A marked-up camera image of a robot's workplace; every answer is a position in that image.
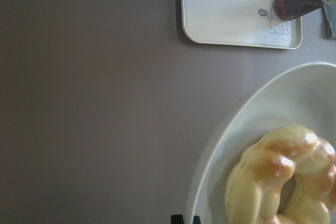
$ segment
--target blue-gray fabric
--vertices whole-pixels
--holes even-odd
[[[329,39],[336,39],[336,4],[324,6],[325,35]]]

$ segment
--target cartoon bear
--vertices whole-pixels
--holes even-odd
[[[287,21],[280,19],[276,15],[274,11],[274,7],[272,7],[271,9],[271,20],[270,20],[269,32],[271,34],[284,34],[284,35],[289,34]]]

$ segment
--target white tray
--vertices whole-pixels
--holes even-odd
[[[301,18],[279,19],[273,0],[182,0],[182,23],[197,43],[235,46],[298,48]]]
[[[224,189],[245,148],[278,127],[301,124],[336,147],[336,66],[309,63],[290,69],[238,104],[206,144],[188,194],[185,223],[228,224]],[[336,223],[336,210],[331,214]]]

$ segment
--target dark red liquid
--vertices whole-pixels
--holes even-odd
[[[274,10],[279,18],[292,20],[323,6],[321,0],[275,0]]]

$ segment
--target black object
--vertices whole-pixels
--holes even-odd
[[[171,224],[184,224],[183,215],[172,215],[170,221]],[[193,224],[201,224],[199,216],[194,216]]]

